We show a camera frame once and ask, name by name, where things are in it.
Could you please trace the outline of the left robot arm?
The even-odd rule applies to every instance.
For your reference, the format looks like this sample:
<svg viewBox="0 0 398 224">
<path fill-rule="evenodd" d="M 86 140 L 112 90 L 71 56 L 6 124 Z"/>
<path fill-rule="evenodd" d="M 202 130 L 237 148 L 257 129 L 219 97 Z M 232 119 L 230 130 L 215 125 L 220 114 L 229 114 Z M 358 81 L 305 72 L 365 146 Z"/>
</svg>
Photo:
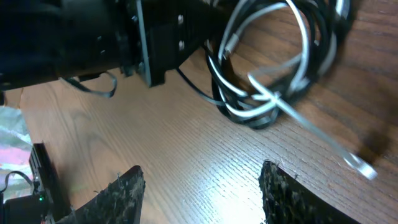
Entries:
<svg viewBox="0 0 398 224">
<path fill-rule="evenodd" d="M 116 67 L 161 85 L 230 15 L 204 1 L 2 1 L 1 90 Z"/>
</svg>

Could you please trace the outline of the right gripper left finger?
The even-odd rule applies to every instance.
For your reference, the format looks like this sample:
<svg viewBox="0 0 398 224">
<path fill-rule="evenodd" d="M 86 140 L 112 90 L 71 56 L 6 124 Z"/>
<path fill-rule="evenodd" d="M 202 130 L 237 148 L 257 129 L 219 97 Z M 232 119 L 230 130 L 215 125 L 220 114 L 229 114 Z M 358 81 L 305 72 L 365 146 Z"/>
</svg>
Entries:
<svg viewBox="0 0 398 224">
<path fill-rule="evenodd" d="M 133 166 L 57 224 L 140 224 L 145 187 L 141 167 Z"/>
</svg>

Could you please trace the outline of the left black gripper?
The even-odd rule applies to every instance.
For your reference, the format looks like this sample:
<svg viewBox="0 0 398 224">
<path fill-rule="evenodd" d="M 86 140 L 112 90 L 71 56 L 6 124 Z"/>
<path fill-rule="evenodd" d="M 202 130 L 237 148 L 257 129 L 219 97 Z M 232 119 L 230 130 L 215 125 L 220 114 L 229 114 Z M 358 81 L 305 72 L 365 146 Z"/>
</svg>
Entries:
<svg viewBox="0 0 398 224">
<path fill-rule="evenodd" d="M 205 1 L 124 1 L 135 47 L 134 63 L 148 87 L 165 83 L 206 40 L 225 27 L 231 11 Z"/>
</svg>

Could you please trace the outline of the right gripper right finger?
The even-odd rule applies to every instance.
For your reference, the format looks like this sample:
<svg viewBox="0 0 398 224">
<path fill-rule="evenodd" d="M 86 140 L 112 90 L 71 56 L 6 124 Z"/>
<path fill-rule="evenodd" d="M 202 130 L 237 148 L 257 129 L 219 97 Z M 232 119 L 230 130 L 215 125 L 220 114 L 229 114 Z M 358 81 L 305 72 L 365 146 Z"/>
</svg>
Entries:
<svg viewBox="0 0 398 224">
<path fill-rule="evenodd" d="M 357 223 L 355 219 L 316 196 L 272 161 L 264 161 L 258 181 L 266 223 Z"/>
</svg>

